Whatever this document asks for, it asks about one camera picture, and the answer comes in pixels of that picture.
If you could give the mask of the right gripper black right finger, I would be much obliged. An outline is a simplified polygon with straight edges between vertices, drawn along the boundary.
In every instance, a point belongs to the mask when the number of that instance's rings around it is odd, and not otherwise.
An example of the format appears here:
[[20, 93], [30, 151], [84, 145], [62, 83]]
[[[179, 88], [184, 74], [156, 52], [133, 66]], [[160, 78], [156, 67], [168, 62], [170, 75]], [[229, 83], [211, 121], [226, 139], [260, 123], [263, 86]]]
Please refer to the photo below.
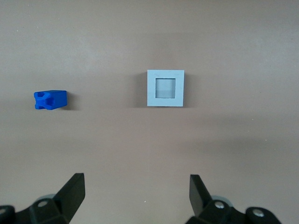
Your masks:
[[279, 224], [269, 210], [249, 207], [241, 213], [222, 199], [213, 199], [199, 175], [190, 175], [189, 199], [194, 212], [188, 224]]

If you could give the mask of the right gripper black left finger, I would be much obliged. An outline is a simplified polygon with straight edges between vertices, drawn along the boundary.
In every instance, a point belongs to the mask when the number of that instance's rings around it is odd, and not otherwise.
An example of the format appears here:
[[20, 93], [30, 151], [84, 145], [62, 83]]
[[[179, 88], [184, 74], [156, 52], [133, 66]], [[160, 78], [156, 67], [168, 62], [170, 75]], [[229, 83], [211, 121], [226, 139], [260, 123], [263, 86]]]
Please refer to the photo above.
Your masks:
[[19, 212], [12, 205], [0, 207], [2, 224], [68, 224], [85, 198], [85, 176], [75, 173], [56, 193], [38, 198]]

